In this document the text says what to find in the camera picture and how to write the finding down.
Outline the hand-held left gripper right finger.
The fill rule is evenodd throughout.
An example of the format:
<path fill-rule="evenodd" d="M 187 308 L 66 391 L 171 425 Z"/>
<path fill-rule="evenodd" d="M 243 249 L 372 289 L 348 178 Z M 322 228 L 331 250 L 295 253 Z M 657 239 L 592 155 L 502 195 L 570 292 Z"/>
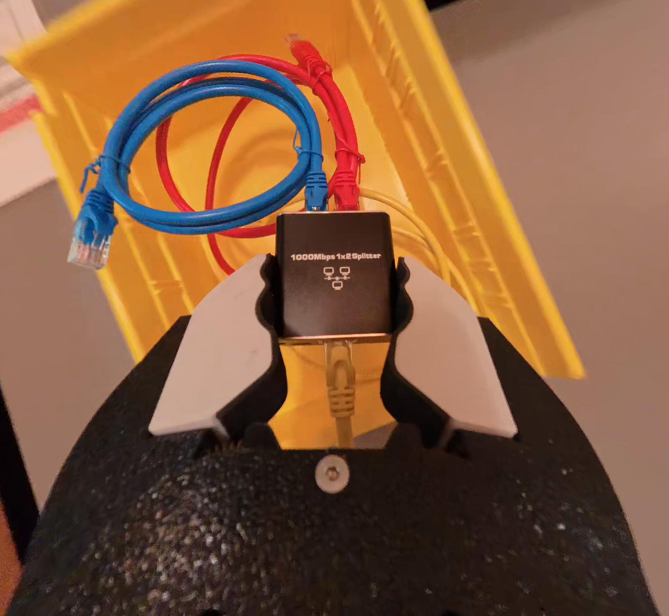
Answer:
<path fill-rule="evenodd" d="M 518 428 L 471 306 L 414 258 L 397 261 L 395 324 L 380 398 L 424 447 L 456 431 L 512 439 Z"/>

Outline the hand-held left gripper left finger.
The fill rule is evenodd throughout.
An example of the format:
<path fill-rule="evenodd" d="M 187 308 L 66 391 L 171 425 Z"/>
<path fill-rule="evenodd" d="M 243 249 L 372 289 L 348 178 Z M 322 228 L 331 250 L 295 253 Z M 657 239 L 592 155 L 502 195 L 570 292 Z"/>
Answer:
<path fill-rule="evenodd" d="M 211 430 L 243 439 L 288 393 L 275 327 L 276 260 L 256 255 L 196 305 L 148 425 L 154 436 Z"/>

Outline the black ethernet splitter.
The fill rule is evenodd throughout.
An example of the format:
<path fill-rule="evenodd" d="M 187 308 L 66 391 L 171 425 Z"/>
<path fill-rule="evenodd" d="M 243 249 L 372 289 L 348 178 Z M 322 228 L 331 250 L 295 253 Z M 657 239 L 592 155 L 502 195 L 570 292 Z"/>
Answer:
<path fill-rule="evenodd" d="M 386 212 L 281 213 L 275 253 L 285 341 L 391 333 L 395 254 Z"/>

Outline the yellow plastic bin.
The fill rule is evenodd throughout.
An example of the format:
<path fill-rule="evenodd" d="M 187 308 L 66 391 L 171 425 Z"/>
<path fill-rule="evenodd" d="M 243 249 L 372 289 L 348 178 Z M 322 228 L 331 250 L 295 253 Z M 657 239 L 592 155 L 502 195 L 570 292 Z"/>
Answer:
<path fill-rule="evenodd" d="M 551 449 L 580 428 L 541 375 L 585 370 L 466 104 L 423 0 L 88 0 L 8 53 L 36 89 L 38 131 L 72 211 L 84 166 L 102 152 L 140 88 L 197 60 L 244 52 L 289 58 L 291 32 L 313 42 L 346 96 L 365 191 L 419 219 L 473 303 L 520 440 Z M 235 126 L 217 200 L 269 188 L 294 165 L 290 121 L 253 104 Z M 224 275 L 204 237 L 157 234 L 117 210 L 98 277 L 136 359 L 119 393 L 150 412 L 176 346 L 165 338 Z M 148 411 L 143 421 L 148 428 Z"/>

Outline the white paper label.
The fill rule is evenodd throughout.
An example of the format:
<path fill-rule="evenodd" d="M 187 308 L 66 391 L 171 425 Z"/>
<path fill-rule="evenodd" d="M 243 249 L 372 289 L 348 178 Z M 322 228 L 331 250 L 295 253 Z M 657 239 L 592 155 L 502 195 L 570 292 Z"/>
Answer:
<path fill-rule="evenodd" d="M 55 179 L 35 124 L 38 95 L 7 61 L 44 30 L 33 0 L 1 0 L 1 205 Z"/>

